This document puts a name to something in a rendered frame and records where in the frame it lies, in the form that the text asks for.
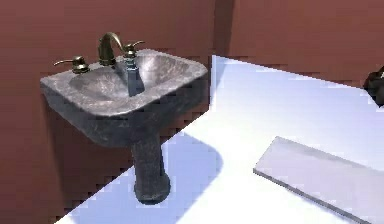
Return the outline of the grey spray bottle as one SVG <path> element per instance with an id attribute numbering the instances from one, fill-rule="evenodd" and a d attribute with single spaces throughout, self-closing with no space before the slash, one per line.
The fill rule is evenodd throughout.
<path id="1" fill-rule="evenodd" d="M 142 78 L 140 77 L 140 71 L 136 65 L 135 59 L 125 58 L 124 63 L 126 65 L 125 69 L 126 69 L 128 95 L 130 97 L 133 97 L 135 95 L 142 93 L 145 90 L 144 84 L 143 84 Z"/>

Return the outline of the brass sink faucet spout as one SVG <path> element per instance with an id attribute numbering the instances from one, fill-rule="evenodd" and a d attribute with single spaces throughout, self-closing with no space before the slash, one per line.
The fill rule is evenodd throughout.
<path id="1" fill-rule="evenodd" d="M 107 32 L 99 39 L 98 55 L 99 64 L 102 66 L 110 66 L 116 63 L 114 51 L 111 42 L 114 41 L 120 50 L 123 46 L 119 36 L 114 32 Z"/>

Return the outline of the pale grey floor mat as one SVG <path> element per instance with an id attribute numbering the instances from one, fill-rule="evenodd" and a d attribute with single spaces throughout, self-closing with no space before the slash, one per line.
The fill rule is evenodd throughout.
<path id="1" fill-rule="evenodd" d="M 384 172 L 275 137 L 253 172 L 358 224 L 384 224 Z"/>

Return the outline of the black round object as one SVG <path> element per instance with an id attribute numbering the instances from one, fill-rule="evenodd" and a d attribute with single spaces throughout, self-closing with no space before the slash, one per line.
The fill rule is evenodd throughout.
<path id="1" fill-rule="evenodd" d="M 371 96 L 378 107 L 384 106 L 384 66 L 378 71 L 368 74 L 363 89 Z"/>

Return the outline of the grey stone pedestal sink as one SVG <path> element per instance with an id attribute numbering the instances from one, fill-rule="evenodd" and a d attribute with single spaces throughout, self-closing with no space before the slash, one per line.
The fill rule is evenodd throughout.
<path id="1" fill-rule="evenodd" d="M 132 151 L 135 196 L 153 205 L 171 190 L 161 132 L 208 98 L 208 69 L 190 59 L 140 50 L 135 62 L 145 90 L 130 97 L 124 59 L 117 57 L 112 66 L 94 63 L 82 74 L 68 70 L 43 77 L 40 88 L 50 108 L 94 143 Z"/>

